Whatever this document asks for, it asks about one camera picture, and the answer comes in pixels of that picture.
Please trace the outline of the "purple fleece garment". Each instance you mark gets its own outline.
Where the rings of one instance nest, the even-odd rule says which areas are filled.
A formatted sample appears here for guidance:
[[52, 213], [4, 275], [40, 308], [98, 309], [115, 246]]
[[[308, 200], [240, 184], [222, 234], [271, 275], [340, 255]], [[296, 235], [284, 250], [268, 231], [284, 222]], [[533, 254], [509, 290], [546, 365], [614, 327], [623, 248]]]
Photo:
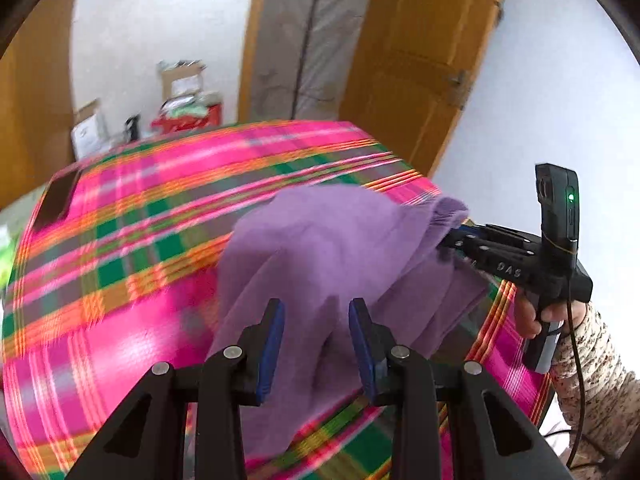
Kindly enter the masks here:
[[352, 184], [286, 188], [243, 216], [217, 266], [220, 350], [281, 300], [285, 326], [273, 386], [243, 408], [244, 451], [282, 453], [299, 428], [360, 385], [348, 307], [430, 356], [487, 292], [487, 282], [440, 241], [468, 211], [437, 195], [401, 205]]

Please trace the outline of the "pink plaid bed sheet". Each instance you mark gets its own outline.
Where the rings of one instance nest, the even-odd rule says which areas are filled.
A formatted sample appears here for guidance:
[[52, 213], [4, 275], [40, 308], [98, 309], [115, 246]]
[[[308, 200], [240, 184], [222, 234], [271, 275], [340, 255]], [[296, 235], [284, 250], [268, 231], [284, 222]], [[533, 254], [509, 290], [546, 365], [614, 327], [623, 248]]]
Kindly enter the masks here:
[[2, 322], [17, 456], [61, 479], [156, 362], [203, 361], [233, 226], [292, 185], [347, 183], [403, 204], [436, 186], [348, 122], [163, 136], [85, 162], [67, 216], [17, 245]]

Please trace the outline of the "wooden door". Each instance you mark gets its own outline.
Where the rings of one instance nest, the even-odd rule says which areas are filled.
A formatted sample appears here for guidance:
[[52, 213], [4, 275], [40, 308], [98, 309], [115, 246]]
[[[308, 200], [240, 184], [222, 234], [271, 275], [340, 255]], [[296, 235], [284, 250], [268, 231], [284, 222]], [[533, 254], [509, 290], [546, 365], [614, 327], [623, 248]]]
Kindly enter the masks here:
[[338, 117], [431, 177], [502, 0], [369, 0]]

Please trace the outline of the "black smartphone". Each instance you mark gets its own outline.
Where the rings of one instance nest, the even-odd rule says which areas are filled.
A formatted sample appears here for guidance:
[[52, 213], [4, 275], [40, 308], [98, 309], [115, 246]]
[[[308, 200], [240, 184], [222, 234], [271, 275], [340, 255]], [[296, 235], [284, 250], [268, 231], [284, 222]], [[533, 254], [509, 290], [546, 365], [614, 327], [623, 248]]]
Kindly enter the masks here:
[[55, 177], [50, 182], [32, 222], [32, 230], [35, 233], [50, 228], [67, 217], [80, 175], [81, 170], [76, 168]]

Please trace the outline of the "grey door curtain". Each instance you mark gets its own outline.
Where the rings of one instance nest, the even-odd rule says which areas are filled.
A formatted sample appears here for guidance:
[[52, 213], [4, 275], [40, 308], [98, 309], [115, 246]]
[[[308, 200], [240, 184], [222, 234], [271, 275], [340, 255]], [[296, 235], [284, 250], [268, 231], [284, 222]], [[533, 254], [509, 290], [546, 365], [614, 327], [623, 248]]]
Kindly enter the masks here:
[[335, 120], [369, 0], [252, 0], [240, 122]]

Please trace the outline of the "white cardboard box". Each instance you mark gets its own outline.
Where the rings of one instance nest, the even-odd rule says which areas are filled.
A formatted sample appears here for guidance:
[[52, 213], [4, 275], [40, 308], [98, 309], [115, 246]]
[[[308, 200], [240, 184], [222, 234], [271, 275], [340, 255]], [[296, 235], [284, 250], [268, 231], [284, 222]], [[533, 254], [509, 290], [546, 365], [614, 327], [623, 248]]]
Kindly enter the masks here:
[[76, 160], [103, 154], [111, 148], [111, 139], [99, 99], [76, 110], [70, 140]]

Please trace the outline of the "black spray bottle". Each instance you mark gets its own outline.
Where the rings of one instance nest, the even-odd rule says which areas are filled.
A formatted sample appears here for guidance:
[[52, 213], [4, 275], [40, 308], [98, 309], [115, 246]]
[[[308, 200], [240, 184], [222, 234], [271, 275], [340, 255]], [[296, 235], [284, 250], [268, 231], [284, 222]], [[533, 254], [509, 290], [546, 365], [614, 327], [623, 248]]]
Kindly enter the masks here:
[[125, 122], [125, 139], [128, 143], [137, 142], [140, 139], [140, 115], [130, 116]]

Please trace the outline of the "wooden wardrobe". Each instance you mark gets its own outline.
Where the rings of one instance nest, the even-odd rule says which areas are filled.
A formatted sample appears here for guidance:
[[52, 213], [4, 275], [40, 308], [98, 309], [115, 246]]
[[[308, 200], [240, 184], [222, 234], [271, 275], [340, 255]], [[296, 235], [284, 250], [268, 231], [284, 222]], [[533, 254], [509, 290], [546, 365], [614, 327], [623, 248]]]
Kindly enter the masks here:
[[75, 0], [1, 0], [1, 205], [74, 160]]

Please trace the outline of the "brown cardboard box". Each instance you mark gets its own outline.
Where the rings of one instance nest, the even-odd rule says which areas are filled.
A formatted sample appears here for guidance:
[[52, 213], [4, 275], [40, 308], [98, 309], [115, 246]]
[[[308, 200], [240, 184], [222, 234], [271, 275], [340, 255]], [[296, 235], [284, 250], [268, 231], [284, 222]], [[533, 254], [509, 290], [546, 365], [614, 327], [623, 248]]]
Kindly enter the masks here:
[[206, 65], [201, 60], [160, 61], [157, 73], [162, 83], [163, 100], [179, 96], [193, 96], [204, 89], [203, 74]]

